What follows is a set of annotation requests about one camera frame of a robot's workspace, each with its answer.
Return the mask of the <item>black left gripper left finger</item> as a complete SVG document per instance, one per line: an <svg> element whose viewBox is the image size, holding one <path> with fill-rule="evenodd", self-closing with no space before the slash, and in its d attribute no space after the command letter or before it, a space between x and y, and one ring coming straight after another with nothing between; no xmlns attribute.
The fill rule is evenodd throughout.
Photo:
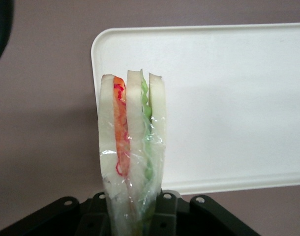
<svg viewBox="0 0 300 236"><path fill-rule="evenodd" d="M0 230L0 236L110 236L106 195L96 193L83 203L62 197Z"/></svg>

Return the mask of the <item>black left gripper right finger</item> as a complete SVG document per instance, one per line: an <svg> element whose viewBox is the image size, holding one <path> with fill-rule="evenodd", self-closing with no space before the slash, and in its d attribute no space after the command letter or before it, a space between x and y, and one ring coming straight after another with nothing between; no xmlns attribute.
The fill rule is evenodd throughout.
<svg viewBox="0 0 300 236"><path fill-rule="evenodd" d="M151 236L258 236L259 234L207 195L185 201L177 192L156 198Z"/></svg>

